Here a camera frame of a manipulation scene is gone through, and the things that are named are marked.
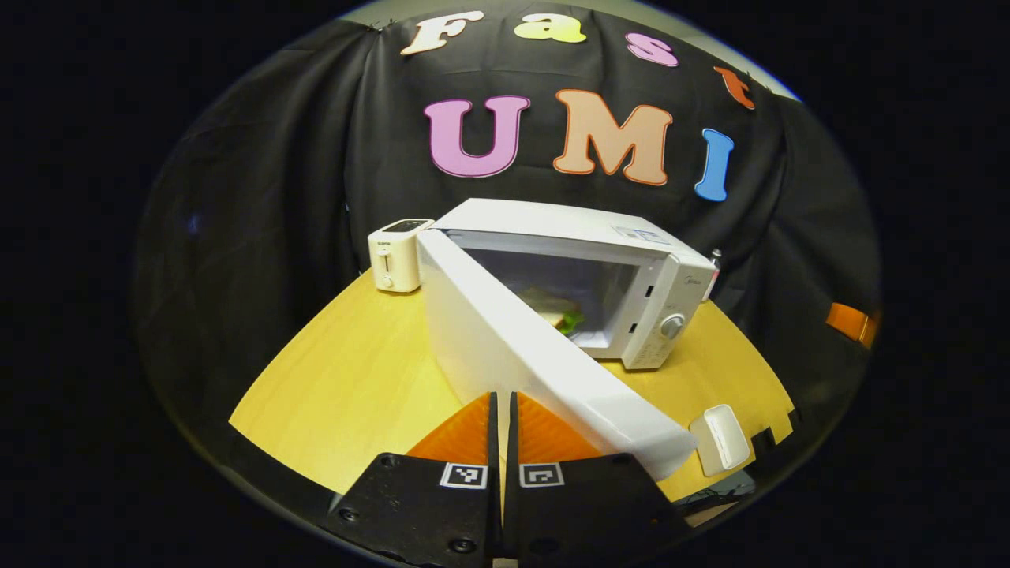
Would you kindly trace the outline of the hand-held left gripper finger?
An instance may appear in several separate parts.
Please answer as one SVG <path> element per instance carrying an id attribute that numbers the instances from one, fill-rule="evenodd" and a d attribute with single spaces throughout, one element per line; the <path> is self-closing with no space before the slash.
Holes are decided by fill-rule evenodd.
<path id="1" fill-rule="evenodd" d="M 404 454 L 383 452 L 321 528 L 400 567 L 490 567 L 500 547 L 498 400 L 484 393 Z"/>
<path id="2" fill-rule="evenodd" d="M 519 567 L 634 567 L 686 539 L 686 520 L 634 455 L 521 457 L 531 429 L 510 396 L 505 550 Z"/>

